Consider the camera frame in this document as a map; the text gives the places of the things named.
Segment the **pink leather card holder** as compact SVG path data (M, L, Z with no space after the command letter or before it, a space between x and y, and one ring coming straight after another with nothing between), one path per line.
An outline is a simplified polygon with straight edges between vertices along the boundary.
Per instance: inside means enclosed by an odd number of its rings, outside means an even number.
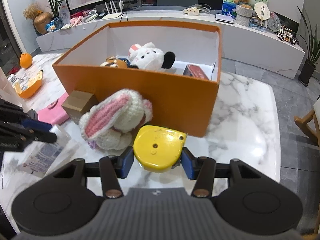
M57 98L47 107L37 111L38 120L41 122L46 122L51 125L63 124L69 119L68 114L63 109L62 104L68 98L68 93L64 93L61 97Z

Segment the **crocheted white pink bunny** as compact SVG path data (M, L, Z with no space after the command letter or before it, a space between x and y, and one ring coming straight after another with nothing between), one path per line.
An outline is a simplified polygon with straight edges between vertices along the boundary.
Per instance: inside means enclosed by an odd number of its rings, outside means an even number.
M151 121L152 103L131 89L121 89L93 106L79 120L82 138L93 148L122 150L132 131Z

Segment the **small gold cardboard box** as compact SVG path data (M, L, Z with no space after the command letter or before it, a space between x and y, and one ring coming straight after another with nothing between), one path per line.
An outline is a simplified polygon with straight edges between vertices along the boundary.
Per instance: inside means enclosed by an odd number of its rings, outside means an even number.
M74 90L62 104L62 108L70 119L78 125L80 118L98 103L99 101L94 94Z

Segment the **orange peel bowl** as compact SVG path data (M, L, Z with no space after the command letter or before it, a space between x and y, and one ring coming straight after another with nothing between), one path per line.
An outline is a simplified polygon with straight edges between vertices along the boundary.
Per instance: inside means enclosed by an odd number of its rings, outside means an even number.
M22 99L31 98L41 87L43 80L43 70L38 71L31 76L23 85L16 82L13 85L14 90Z

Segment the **large orange storage box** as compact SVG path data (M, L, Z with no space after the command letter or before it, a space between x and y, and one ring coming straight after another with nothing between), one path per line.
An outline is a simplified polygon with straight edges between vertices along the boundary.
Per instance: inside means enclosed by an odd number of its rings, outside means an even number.
M153 125L203 137L212 116L221 76L222 46L217 27L205 27L211 36L197 48L162 42L158 48L176 55L176 66L209 67L209 80L174 73L139 69L101 67L109 56L124 56L136 44L138 31L132 23L128 31L121 23L111 23L94 31L68 50L53 68L66 92L92 93L99 101L128 88L140 92L153 106Z

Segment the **brown plush puppy toy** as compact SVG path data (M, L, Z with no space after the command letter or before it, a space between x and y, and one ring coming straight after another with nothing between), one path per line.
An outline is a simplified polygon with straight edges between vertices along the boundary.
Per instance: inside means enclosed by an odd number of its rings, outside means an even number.
M125 57L111 56L108 57L100 66L113 68L128 68L130 65L130 61Z

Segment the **potted plant blue vase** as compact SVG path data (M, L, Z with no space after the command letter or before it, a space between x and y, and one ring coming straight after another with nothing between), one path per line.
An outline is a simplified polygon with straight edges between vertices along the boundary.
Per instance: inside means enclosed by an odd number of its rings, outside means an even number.
M53 22L56 30L59 30L63 27L63 20L59 16L61 4L63 1L64 0L48 0L50 9L53 13L53 17L54 17Z

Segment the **white plush dog toy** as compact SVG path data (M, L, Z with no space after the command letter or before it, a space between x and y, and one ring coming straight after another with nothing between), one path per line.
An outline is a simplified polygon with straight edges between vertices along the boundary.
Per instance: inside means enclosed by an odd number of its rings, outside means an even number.
M149 71L162 71L170 69L174 64L176 55L172 51L164 53L152 43L141 46L134 44L129 49L130 68Z

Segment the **gold vase dried flowers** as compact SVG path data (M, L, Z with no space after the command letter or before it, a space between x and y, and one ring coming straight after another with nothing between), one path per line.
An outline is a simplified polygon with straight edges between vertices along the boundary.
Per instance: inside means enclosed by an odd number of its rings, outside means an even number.
M53 18L52 14L43 11L37 2L28 5L23 11L23 16L33 22L35 30L41 35L44 35L48 32L46 25L50 23Z

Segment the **white tv cabinet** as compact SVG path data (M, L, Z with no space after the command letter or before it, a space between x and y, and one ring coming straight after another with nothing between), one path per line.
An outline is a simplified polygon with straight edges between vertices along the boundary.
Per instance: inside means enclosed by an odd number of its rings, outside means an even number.
M75 27L60 29L37 37L42 52L70 49L94 31L111 23L121 23L128 31L127 24L137 29L131 38L136 43L153 42L159 46L162 42L197 48L210 38L205 27L217 27L221 38L222 57L257 66L294 78L305 56L298 45L281 41L276 34L259 31L237 23L219 22L215 15L188 16L180 11L146 10L131 11L117 17L107 17L80 23Z

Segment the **silver tablet device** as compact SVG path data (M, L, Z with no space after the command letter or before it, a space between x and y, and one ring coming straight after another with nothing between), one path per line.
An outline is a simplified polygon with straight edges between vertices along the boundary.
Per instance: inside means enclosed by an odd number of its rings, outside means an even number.
M219 22L228 23L228 24L234 24L233 17L229 15L215 14L215 20Z

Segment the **white power strip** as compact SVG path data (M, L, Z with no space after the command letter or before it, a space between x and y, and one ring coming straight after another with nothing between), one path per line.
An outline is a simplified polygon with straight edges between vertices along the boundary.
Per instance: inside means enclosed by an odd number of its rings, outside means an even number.
M205 4L195 4L182 10L182 14L189 16L210 15L211 9Z

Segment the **black white toy car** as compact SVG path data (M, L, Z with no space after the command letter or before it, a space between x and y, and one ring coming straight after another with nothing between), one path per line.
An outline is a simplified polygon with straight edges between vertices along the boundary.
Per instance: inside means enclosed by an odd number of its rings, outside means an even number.
M299 45L299 41L294 37L292 30L284 25L282 25L280 30L277 32L277 37L281 41L289 42L293 46Z

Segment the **green blue painting card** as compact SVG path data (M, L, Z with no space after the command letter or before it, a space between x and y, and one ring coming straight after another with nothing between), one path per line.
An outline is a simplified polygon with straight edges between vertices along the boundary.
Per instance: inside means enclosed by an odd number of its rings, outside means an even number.
M258 2L264 2L268 4L268 0L249 0L249 4L252 8ZM233 0L223 0L222 2L222 14L232 16L234 19L236 18L236 5Z

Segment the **round paper hand fan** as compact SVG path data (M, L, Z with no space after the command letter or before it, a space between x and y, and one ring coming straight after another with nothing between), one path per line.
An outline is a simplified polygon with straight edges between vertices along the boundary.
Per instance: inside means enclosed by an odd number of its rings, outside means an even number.
M270 10L264 2L258 2L254 5L254 10L261 20L261 24L270 18Z

